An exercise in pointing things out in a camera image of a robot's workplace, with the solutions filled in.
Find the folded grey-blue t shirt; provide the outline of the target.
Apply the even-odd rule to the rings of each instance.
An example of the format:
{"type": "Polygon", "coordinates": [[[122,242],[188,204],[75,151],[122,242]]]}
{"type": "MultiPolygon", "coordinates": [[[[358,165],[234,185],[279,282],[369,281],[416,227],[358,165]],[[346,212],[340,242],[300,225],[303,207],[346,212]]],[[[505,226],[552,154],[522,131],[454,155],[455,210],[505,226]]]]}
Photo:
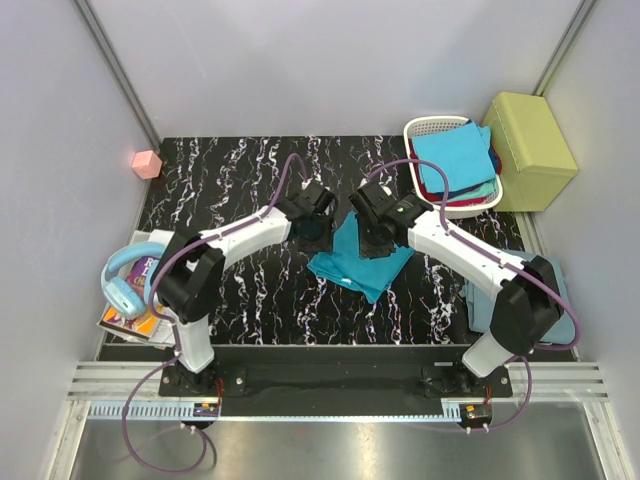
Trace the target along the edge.
{"type": "MultiPolygon", "coordinates": [[[[565,278],[560,262],[554,258],[545,256],[552,265],[561,298],[569,303],[565,278]]],[[[490,327],[494,302],[468,279],[465,280],[461,295],[465,298],[468,325],[472,332],[483,334],[490,327]]],[[[567,345],[575,338],[575,327],[572,319],[565,312],[562,317],[550,328],[540,340],[541,343],[567,345]]]]}

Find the light blue headphones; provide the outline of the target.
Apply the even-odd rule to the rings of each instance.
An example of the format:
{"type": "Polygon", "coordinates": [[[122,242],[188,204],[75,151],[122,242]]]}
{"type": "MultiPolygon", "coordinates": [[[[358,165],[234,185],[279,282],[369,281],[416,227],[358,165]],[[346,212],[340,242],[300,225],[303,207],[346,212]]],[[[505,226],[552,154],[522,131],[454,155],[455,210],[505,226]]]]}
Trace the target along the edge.
{"type": "Polygon", "coordinates": [[[146,311],[146,304],[143,297],[118,276],[120,269],[145,256],[160,259],[164,250],[165,246],[157,242],[133,243],[116,251],[107,260],[101,272],[102,293],[123,318],[133,319],[142,315],[146,311]]]}

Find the aluminium rail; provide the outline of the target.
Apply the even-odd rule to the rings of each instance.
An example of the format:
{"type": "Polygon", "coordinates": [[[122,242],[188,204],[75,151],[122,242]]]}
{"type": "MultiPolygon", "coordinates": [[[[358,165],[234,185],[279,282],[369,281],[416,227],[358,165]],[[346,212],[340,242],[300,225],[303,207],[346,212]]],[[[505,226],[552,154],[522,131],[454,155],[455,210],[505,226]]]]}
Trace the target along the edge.
{"type": "MultiPolygon", "coordinates": [[[[144,399],[195,398],[195,393],[181,393],[167,372],[154,372],[154,362],[81,362],[67,393],[70,399],[124,401],[136,385],[144,399]]],[[[340,389],[357,379],[391,378],[379,366],[365,365],[363,372],[355,364],[336,365],[333,373],[320,372],[321,365],[284,365],[274,363],[250,366],[220,366],[224,397],[247,396],[259,386],[304,387],[336,381],[340,389]]],[[[525,366],[511,363],[492,373],[486,380],[491,385],[492,402],[516,402],[531,393],[532,402],[602,402],[608,399],[598,366],[589,362],[533,362],[525,366]]]]}

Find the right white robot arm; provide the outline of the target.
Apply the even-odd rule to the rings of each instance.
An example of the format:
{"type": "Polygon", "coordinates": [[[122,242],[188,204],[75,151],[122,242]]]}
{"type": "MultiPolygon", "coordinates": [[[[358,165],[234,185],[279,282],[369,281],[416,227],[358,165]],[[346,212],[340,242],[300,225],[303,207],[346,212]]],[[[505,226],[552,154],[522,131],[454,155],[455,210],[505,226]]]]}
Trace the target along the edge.
{"type": "Polygon", "coordinates": [[[364,182],[349,196],[356,212],[360,255],[381,258],[407,247],[448,265],[494,302],[487,332],[462,356],[454,384],[476,396],[497,367],[528,354],[568,309],[551,263],[541,256],[527,261],[449,223],[413,194],[398,199],[386,187],[364,182]]]}

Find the stack of papers and books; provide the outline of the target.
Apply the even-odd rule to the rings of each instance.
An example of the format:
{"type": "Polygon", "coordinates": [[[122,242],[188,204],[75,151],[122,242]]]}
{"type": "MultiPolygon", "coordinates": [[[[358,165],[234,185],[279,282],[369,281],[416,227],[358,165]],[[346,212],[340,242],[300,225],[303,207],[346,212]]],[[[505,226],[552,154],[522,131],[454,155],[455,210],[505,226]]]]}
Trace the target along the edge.
{"type": "Polygon", "coordinates": [[[145,256],[120,269],[118,276],[125,279],[143,297],[146,311],[136,318],[126,319],[111,307],[106,300],[106,310],[97,323],[100,328],[126,341],[136,343],[150,342],[156,346],[174,344],[170,324],[166,320],[155,316],[148,307],[151,276],[160,259],[145,256]]]}

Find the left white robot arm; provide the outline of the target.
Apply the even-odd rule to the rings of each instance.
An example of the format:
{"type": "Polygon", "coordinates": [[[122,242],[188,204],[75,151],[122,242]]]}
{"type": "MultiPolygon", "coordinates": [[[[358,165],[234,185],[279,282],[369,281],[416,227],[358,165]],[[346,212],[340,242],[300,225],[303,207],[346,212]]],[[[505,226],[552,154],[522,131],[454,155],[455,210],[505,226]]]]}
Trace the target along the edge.
{"type": "Polygon", "coordinates": [[[256,213],[227,226],[204,230],[155,230],[151,239],[164,247],[150,270],[143,298],[170,322],[181,384],[196,396],[215,386],[215,358],[209,317],[221,302],[223,273],[272,245],[293,242],[301,252],[333,247],[338,200],[316,181],[290,194],[276,193],[256,213]]]}

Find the green storage box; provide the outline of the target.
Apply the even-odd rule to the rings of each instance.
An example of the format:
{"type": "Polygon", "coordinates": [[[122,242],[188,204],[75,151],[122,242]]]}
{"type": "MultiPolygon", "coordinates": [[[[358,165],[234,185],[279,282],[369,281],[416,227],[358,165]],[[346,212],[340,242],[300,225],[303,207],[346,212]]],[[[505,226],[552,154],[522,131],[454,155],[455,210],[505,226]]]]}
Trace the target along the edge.
{"type": "Polygon", "coordinates": [[[501,160],[503,212],[542,212],[579,172],[545,98],[501,92],[483,120],[501,160]]]}

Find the white perforated laundry basket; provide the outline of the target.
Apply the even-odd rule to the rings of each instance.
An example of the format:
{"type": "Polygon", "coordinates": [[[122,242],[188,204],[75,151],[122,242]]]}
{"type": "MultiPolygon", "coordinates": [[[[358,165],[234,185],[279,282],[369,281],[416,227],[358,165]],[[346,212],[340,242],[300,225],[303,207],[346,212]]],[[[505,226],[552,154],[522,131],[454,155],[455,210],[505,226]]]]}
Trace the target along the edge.
{"type": "MultiPolygon", "coordinates": [[[[452,130],[466,124],[471,120],[462,116],[423,116],[410,120],[403,130],[403,138],[406,154],[410,158],[415,157],[412,140],[414,137],[440,133],[452,130]]],[[[465,193],[450,196],[446,203],[445,215],[448,219],[465,219],[481,215],[487,210],[493,209],[503,198],[503,185],[499,177],[501,163],[492,147],[489,147],[489,156],[497,168],[495,178],[490,182],[477,185],[468,189],[465,193]]],[[[409,172],[416,195],[425,201],[430,201],[438,208],[441,196],[429,193],[421,180],[420,167],[417,164],[409,165],[409,172]]]]}

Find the teal t shirt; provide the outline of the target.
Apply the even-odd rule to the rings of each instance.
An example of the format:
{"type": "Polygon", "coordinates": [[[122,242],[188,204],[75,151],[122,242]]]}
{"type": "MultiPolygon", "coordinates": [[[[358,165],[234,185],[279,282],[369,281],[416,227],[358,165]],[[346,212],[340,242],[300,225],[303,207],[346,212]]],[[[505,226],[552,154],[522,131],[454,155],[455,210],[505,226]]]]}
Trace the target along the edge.
{"type": "Polygon", "coordinates": [[[397,247],[387,257],[361,258],[358,223],[351,211],[335,232],[332,252],[317,253],[307,267],[317,278],[360,292],[370,304],[375,304],[413,254],[411,248],[397,247]]]}

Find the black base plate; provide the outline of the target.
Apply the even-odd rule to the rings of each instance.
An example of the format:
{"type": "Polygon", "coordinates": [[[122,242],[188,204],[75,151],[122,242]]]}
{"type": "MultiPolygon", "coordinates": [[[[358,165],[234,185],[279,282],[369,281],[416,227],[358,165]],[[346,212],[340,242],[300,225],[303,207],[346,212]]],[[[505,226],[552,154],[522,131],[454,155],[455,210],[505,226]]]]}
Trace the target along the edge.
{"type": "Polygon", "coordinates": [[[477,378],[462,364],[463,346],[220,346],[205,369],[194,374],[178,364],[163,370],[163,397],[226,397],[280,392],[387,390],[427,398],[508,398],[507,369],[477,378]]]}

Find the light blue shirt in basket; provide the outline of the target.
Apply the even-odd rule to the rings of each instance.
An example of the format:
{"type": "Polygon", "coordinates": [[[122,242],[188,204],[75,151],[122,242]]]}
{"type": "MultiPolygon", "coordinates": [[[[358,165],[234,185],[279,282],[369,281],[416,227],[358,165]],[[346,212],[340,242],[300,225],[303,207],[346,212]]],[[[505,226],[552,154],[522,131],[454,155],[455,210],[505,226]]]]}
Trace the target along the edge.
{"type": "Polygon", "coordinates": [[[488,127],[470,122],[448,131],[415,136],[412,145],[420,160],[437,165],[445,173],[452,193],[495,178],[490,140],[488,127]]]}

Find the red shirt in basket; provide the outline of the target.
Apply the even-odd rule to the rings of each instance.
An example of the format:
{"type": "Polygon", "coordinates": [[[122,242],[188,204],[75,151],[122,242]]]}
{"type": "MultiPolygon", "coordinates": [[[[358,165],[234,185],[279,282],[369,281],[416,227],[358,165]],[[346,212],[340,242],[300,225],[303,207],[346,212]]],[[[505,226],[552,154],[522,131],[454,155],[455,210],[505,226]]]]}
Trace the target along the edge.
{"type": "MultiPolygon", "coordinates": [[[[467,188],[465,190],[459,190],[450,192],[447,199],[447,207],[463,207],[463,206],[472,206],[479,205],[488,200],[488,198],[497,192],[497,180],[499,178],[499,174],[502,171],[502,162],[500,157],[495,152],[492,146],[488,149],[488,155],[494,167],[496,176],[494,179],[477,184],[474,187],[467,188]]],[[[417,164],[412,164],[411,168],[416,174],[416,180],[418,184],[418,190],[420,194],[429,202],[435,203],[439,205],[441,203],[443,193],[436,192],[430,193],[427,191],[424,183],[421,180],[420,176],[420,167],[417,164]]]]}

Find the pink cube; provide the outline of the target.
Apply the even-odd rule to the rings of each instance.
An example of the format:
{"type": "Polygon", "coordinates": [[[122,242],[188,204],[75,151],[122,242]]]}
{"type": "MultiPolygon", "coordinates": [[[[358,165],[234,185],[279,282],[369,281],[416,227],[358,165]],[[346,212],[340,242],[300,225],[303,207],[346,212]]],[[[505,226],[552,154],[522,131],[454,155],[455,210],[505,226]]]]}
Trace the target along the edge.
{"type": "Polygon", "coordinates": [[[143,180],[157,178],[163,162],[153,150],[137,152],[131,162],[132,171],[143,180]]]}

